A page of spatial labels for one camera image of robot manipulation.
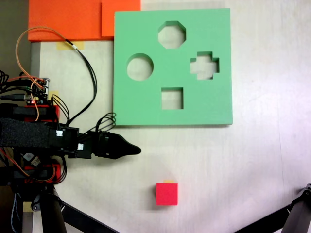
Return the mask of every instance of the orange foam sheet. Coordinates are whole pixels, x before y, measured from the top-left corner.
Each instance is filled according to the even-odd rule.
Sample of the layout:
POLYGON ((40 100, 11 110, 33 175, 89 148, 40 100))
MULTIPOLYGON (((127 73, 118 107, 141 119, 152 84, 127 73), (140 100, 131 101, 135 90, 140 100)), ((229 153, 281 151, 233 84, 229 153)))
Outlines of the orange foam sheet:
POLYGON ((140 11, 140 0, 103 0, 102 37, 113 40, 116 11, 140 11))
MULTIPOLYGON (((101 24, 102 0, 29 0, 29 28, 50 27, 69 40, 100 40, 101 24)), ((28 39, 62 40, 46 30, 31 31, 28 39)))

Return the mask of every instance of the green foam board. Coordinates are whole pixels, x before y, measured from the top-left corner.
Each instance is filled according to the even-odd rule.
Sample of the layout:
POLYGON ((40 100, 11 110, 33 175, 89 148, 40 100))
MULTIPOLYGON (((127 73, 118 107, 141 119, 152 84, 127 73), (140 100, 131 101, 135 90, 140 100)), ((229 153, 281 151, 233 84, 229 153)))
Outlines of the green foam board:
POLYGON ((113 109, 117 125, 232 124, 230 9, 116 12, 113 109), (158 33, 176 23, 186 40, 167 49, 158 33), (154 66, 143 81, 127 73, 137 54, 154 66), (212 79, 190 73, 200 54, 218 61, 212 79), (183 109, 162 109, 162 91, 174 89, 183 91, 183 109))

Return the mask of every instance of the red cube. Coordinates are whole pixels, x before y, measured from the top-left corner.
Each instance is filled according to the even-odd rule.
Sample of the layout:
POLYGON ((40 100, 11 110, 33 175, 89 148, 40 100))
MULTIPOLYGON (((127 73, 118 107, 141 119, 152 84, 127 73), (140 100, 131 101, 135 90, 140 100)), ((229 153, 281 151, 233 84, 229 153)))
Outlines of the red cube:
POLYGON ((157 183, 155 192, 157 205, 177 205, 178 183, 157 183))

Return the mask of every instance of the orange wire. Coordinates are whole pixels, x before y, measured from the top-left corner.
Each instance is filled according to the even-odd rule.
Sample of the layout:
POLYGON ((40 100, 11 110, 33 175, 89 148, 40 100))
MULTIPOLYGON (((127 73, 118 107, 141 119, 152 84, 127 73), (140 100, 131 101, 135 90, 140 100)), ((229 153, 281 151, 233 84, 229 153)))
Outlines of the orange wire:
MULTIPOLYGON (((34 79, 39 79, 40 81, 43 80, 43 79, 36 77, 36 76, 31 76, 31 77, 34 79)), ((20 79, 20 78, 29 78, 29 76, 24 75, 24 76, 12 77, 12 78, 9 78, 8 81, 12 81, 12 80, 20 79)))
MULTIPOLYGON (((10 160, 15 166, 17 166, 19 168, 19 170, 27 177, 30 177, 30 175, 28 175, 18 164, 17 162, 15 162, 14 159, 11 159, 1 148, 0 148, 0 152, 8 159, 10 160)), ((55 174, 56 174, 56 170, 55 170, 55 166, 54 164, 52 165, 53 166, 53 175, 48 178, 47 180, 38 180, 36 179, 36 181, 39 181, 39 182, 47 182, 47 181, 50 181, 52 180, 54 177, 55 177, 55 174)))
MULTIPOLYGON (((18 46, 19 43, 22 39, 22 37, 29 31, 35 30, 35 29, 44 29, 44 30, 49 30, 52 31, 54 33, 56 33, 57 35, 59 35, 61 38, 63 38, 64 40, 66 39, 61 33, 57 32, 56 30, 54 30, 53 28, 48 28, 48 27, 33 27, 33 28, 29 28, 26 31, 24 31, 20 37, 18 38, 17 42, 16 42, 16 46, 15 46, 15 57, 16 57, 16 61, 17 64, 19 66, 19 68, 27 75, 27 77, 29 77, 32 81, 34 81, 34 79, 32 78, 32 76, 23 68, 23 66, 21 65, 20 61, 19 61, 19 57, 18 57, 18 46)), ((36 83, 36 86, 39 87, 40 89, 43 89, 43 87, 39 84, 36 83)))
MULTIPOLYGON (((34 80, 33 83, 31 84, 31 86, 30 86, 31 91, 33 91, 33 85, 34 85, 34 83, 36 83, 37 81, 38 81, 38 80, 34 80)), ((39 119, 39 109, 38 109, 38 106, 37 106, 37 104, 36 104, 36 102, 35 102, 35 100, 34 100, 33 94, 30 93, 30 95, 31 95, 31 99, 34 101, 34 105, 35 105, 35 108, 36 108, 36 110, 37 110, 37 119, 35 120, 35 121, 37 121, 37 120, 39 119)))

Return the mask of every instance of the black wire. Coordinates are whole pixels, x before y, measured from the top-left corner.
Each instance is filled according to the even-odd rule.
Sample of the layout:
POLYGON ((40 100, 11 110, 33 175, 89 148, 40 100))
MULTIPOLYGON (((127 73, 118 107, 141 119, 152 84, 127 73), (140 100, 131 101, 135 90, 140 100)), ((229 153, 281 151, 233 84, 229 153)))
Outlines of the black wire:
POLYGON ((0 90, 3 90, 4 84, 9 80, 9 75, 0 70, 0 90))
POLYGON ((43 103, 47 104, 48 101, 40 94, 36 93, 36 92, 33 92, 31 91, 30 89, 28 88, 25 88, 25 87, 14 87, 14 88, 11 88, 11 89, 8 89, 8 90, 4 90, 4 91, 0 91, 0 94, 4 94, 6 92, 9 92, 9 91, 14 91, 14 90, 20 90, 20 91, 26 91, 27 93, 31 93, 33 94, 34 96, 38 97, 39 99, 41 99, 43 101, 43 103))
POLYGON ((62 161, 63 161, 63 173, 62 175, 60 176, 60 178, 55 182, 55 184, 59 184, 61 182, 64 181, 64 179, 66 178, 67 176, 67 164, 66 164, 66 159, 65 159, 65 156, 61 156, 62 158, 62 161))
MULTIPOLYGON (((98 122, 100 122, 99 125, 104 124, 105 122, 107 122, 107 121, 109 121, 109 120, 111 120, 111 121, 115 124, 115 123, 116 123, 116 115, 117 115, 116 113, 107 113, 105 116, 103 116, 102 118, 100 118, 100 119, 98 120, 98 122)), ((79 137, 85 135, 87 132, 91 131, 92 129, 95 129, 96 126, 94 126, 93 128, 87 130, 84 134, 80 135, 79 137)))
POLYGON ((60 103, 59 100, 55 99, 55 97, 59 98, 57 95, 52 95, 52 97, 51 97, 51 105, 54 105, 54 102, 55 102, 56 105, 60 108, 60 110, 62 110, 62 112, 64 113, 66 119, 69 120, 70 116, 69 116, 69 110, 68 110, 67 105, 64 103, 64 101, 61 98, 59 98, 59 100, 62 103, 60 103))
POLYGON ((100 118, 100 119, 98 120, 96 126, 94 126, 93 128, 89 129, 89 130, 86 131, 84 134, 79 135, 79 136, 78 136, 78 142, 84 142, 84 141, 88 140, 90 137, 92 137, 91 135, 87 135, 87 133, 90 132, 91 130, 93 130, 94 128, 95 128, 95 131, 96 131, 96 132, 98 132, 98 131, 100 131, 100 130, 102 130, 102 129, 104 129, 104 128, 107 128, 107 127, 109 127, 109 126, 111 126, 111 127, 110 127, 108 130, 105 130, 105 132, 107 132, 107 131, 113 129, 113 128, 116 126, 116 115, 117 115, 116 113, 107 113, 105 116, 103 116, 102 118, 100 118), (106 125, 106 126, 104 126, 104 127, 102 127, 102 128, 99 129, 99 126, 100 126, 100 125, 104 124, 105 122, 107 122, 107 121, 109 121, 109 120, 112 121, 112 123, 110 123, 110 124, 108 124, 108 125, 106 125))
MULTIPOLYGON (((70 42, 69 40, 66 39, 66 41, 68 43, 70 43, 71 45, 73 45, 72 42, 70 42)), ((92 79, 92 83, 93 83, 93 98, 92 100, 80 111, 78 112, 73 118, 69 119, 66 123, 66 126, 68 126, 69 124, 71 124, 79 115, 81 115, 83 112, 85 112, 86 109, 89 108, 89 106, 94 102, 95 98, 96 98, 96 94, 97 94, 97 78, 96 78, 96 74, 91 66, 91 64, 88 62, 88 60, 84 57, 84 55, 77 49, 78 53, 80 54, 80 56, 82 57, 83 61, 86 64, 86 67, 91 75, 91 79, 92 79)))
POLYGON ((52 98, 55 99, 55 97, 57 97, 57 98, 59 99, 59 102, 62 102, 62 104, 66 107, 66 112, 67 112, 68 115, 69 115, 69 109, 68 109, 67 105, 65 104, 65 102, 64 102, 59 96, 53 94, 53 95, 52 95, 52 98))

